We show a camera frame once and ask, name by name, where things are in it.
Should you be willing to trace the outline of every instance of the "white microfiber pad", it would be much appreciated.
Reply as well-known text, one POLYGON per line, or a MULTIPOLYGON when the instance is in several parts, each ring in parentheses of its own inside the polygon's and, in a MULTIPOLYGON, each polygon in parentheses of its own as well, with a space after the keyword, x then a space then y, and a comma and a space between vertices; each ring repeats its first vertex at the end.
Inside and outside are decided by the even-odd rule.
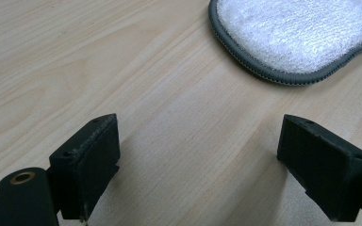
POLYGON ((212 1, 230 40, 280 73, 316 73, 362 50, 362 0, 212 1))

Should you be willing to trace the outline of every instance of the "light wood tabletop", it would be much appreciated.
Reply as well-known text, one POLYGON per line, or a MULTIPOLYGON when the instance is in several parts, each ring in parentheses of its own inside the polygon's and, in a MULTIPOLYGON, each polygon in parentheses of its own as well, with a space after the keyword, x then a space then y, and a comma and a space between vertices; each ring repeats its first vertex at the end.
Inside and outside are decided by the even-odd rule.
POLYGON ((120 170, 89 225, 362 225, 332 223, 276 159, 284 114, 362 149, 362 54, 276 85, 217 41, 208 3, 0 1, 0 180, 117 113, 120 170))

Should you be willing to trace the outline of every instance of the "wooden table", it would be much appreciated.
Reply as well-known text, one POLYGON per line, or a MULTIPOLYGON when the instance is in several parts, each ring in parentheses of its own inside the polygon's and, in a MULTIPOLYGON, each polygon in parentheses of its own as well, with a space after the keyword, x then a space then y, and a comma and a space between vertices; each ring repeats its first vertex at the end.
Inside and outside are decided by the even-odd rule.
POLYGON ((117 113, 121 169, 90 225, 339 225, 275 155, 284 114, 362 149, 362 55, 319 84, 275 85, 230 57, 207 5, 0 1, 0 180, 47 169, 117 113))

